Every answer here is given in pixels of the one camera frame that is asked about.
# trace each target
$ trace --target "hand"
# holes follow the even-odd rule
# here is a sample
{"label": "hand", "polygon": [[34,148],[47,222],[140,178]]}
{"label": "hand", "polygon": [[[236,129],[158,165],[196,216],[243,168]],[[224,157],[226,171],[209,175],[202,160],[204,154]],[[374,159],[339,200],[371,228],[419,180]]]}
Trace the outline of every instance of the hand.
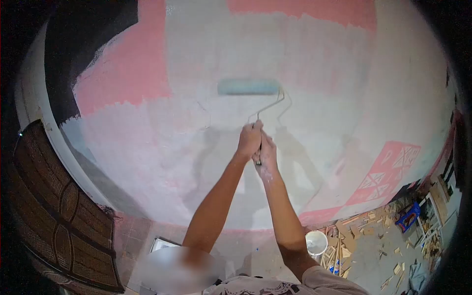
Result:
{"label": "hand", "polygon": [[[258,159],[261,161],[260,166],[255,164]],[[278,174],[277,147],[272,137],[263,130],[261,130],[261,153],[254,154],[253,160],[257,173],[263,182],[272,180],[272,177]]]}
{"label": "hand", "polygon": [[236,154],[244,157],[247,161],[251,156],[258,152],[261,147],[261,129],[262,121],[257,120],[255,123],[246,124],[239,135],[239,144]]}

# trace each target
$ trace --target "shirt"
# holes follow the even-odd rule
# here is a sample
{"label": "shirt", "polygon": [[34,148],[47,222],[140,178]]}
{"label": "shirt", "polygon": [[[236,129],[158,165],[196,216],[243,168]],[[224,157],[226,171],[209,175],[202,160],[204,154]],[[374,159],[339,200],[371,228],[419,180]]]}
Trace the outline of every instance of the shirt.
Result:
{"label": "shirt", "polygon": [[321,266],[307,269],[302,284],[282,282],[270,278],[237,276],[230,278],[212,291],[211,295],[369,295],[357,284],[333,275]]}

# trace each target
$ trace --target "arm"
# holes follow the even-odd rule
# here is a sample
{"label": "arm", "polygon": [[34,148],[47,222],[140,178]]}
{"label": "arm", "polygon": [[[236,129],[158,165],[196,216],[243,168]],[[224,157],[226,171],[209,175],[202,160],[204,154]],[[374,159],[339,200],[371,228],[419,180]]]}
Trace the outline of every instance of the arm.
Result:
{"label": "arm", "polygon": [[288,198],[287,189],[277,167],[277,147],[272,138],[261,132],[261,163],[256,166],[269,202],[275,239],[284,264],[302,281],[303,273],[319,265],[306,249],[305,232]]}
{"label": "arm", "polygon": [[210,253],[221,233],[244,166],[261,145],[262,122],[243,127],[236,153],[223,175],[198,206],[188,226],[182,246]]}

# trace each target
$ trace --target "white bucket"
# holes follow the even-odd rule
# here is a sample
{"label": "white bucket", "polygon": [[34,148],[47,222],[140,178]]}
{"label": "white bucket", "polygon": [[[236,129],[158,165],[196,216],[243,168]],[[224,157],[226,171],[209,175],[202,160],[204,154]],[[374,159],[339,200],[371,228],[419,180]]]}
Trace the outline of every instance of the white bucket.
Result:
{"label": "white bucket", "polygon": [[328,238],[319,230],[311,231],[305,235],[306,248],[311,255],[320,255],[328,248]]}

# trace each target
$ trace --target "painted wall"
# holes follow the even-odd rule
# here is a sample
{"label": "painted wall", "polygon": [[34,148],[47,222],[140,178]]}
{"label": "painted wall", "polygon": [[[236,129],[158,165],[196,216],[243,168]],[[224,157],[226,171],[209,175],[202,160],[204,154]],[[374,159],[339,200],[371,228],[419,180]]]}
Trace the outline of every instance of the painted wall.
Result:
{"label": "painted wall", "polygon": [[[61,130],[116,208],[188,225],[276,97],[219,97],[226,77],[278,79],[261,114],[303,223],[386,204],[440,153],[454,99],[447,59],[407,1],[140,0],[139,21],[78,77]],[[271,228],[252,164],[225,225]]]}

